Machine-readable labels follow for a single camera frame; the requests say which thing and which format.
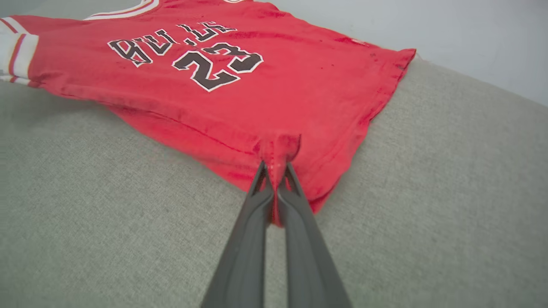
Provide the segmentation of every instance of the gray fabric surface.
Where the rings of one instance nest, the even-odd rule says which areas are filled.
[[[197,307],[245,193],[94,103],[0,95],[0,306]],[[416,59],[317,221],[355,307],[546,307],[548,108]]]

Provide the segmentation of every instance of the white wall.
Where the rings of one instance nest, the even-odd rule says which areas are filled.
[[[548,0],[269,0],[548,106]]]

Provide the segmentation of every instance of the bulls jersey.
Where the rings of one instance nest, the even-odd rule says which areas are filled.
[[[85,20],[0,19],[2,80],[104,104],[242,190],[262,159],[275,185],[292,160],[314,212],[414,54],[251,0],[143,0]]]

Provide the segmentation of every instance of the red fabric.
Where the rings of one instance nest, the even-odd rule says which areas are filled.
[[[154,10],[123,19],[13,18],[39,35],[28,73],[39,87],[107,105],[138,131],[193,156],[242,190],[249,189],[261,159],[275,186],[292,160],[315,213],[415,54],[360,42],[252,1],[161,0]],[[216,35],[200,42],[178,26],[207,34],[200,22],[209,22]],[[153,36],[160,47],[169,43],[155,34],[160,29],[176,41],[162,55],[143,38]],[[139,37],[136,44],[151,62],[138,67],[108,44]],[[220,43],[247,55],[208,49]],[[185,70],[174,66],[197,53],[212,64],[205,82],[223,72],[236,80],[205,89],[191,79],[199,75],[195,62]],[[254,67],[230,66],[252,57]],[[278,221],[276,210],[273,218]]]

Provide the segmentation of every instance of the red basketball jersey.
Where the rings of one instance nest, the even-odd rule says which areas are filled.
[[[414,54],[250,0],[143,0],[85,20],[0,19],[2,80],[104,104],[242,190],[262,159],[275,186],[292,160],[314,212]]]

